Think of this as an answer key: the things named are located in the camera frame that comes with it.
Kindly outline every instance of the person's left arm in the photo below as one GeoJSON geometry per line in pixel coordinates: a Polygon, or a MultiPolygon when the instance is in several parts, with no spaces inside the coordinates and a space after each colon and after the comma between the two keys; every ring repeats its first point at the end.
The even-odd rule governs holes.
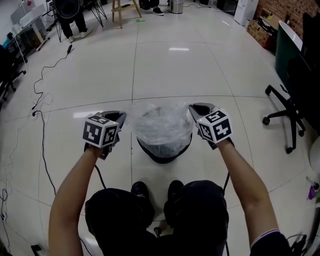
{"type": "Polygon", "coordinates": [[[100,148],[89,147],[64,179],[50,212],[49,253],[51,256],[83,255],[78,233],[91,174],[101,154],[100,148]]]}

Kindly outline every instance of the shirt sleeve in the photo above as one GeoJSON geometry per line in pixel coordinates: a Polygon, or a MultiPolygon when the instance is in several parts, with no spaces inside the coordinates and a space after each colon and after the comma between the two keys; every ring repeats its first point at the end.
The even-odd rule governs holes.
{"type": "Polygon", "coordinates": [[[286,237],[278,229],[270,230],[258,237],[251,245],[250,256],[291,256],[286,237]]]}

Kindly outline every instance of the silver cylindrical bin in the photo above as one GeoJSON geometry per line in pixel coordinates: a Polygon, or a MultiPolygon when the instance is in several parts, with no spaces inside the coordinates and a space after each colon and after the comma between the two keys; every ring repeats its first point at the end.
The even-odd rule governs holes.
{"type": "Polygon", "coordinates": [[[184,12],[184,0],[170,0],[170,13],[182,14],[184,12]]]}

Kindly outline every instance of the red brick wall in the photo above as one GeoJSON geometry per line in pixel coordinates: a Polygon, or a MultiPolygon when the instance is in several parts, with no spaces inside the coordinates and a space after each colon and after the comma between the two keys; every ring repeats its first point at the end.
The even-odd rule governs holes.
{"type": "Polygon", "coordinates": [[[269,10],[285,21],[286,15],[291,17],[290,27],[302,38],[303,15],[308,13],[314,17],[320,11],[316,0],[259,0],[256,18],[261,15],[262,8],[269,10]]]}

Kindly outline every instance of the wooden stool leg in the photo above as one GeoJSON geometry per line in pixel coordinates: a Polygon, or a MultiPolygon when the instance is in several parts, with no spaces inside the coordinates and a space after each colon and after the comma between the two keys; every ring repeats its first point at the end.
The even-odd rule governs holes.
{"type": "Polygon", "coordinates": [[[119,10],[119,22],[120,22],[120,28],[122,28],[122,15],[121,15],[121,3],[120,0],[118,1],[118,10],[119,10]]]}
{"type": "Polygon", "coordinates": [[[136,0],[132,0],[132,1],[133,1],[134,5],[135,5],[136,11],[138,12],[138,14],[139,14],[139,16],[140,16],[140,18],[141,18],[142,16],[141,16],[141,13],[140,13],[140,10],[139,10],[139,7],[138,7],[138,5],[137,5],[136,0]]]}
{"type": "MultiPolygon", "coordinates": [[[[112,0],[112,9],[115,8],[116,0],[112,0]]],[[[115,22],[115,12],[112,12],[112,22],[115,22]]]]}

